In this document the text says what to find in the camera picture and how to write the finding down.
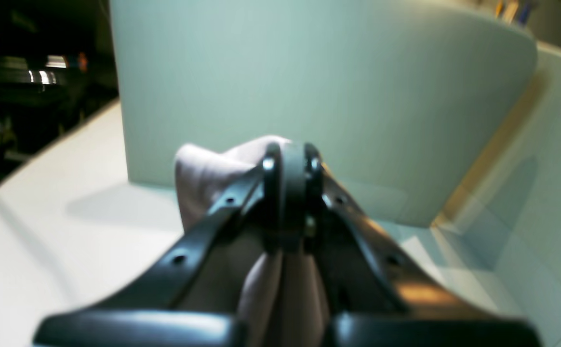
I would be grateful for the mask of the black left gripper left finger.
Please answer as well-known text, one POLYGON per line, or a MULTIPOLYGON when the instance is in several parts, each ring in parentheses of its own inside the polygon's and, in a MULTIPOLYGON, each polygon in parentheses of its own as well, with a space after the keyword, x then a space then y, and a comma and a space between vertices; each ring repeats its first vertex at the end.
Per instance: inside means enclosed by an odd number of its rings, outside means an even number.
POLYGON ((232 183, 212 207, 144 274, 95 305, 49 316, 34 347, 244 347, 247 326, 234 314, 178 310, 212 257, 219 239, 238 231, 247 203, 262 189, 276 197, 281 173, 279 144, 232 183))

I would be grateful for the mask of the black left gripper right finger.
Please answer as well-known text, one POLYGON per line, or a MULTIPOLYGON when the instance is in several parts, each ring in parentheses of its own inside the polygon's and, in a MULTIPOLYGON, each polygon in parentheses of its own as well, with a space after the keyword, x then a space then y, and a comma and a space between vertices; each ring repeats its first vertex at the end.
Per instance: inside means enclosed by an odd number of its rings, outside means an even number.
POLYGON ((330 316, 323 347, 540 347, 525 319, 503 318, 444 288, 356 204, 305 145, 306 251, 330 316))

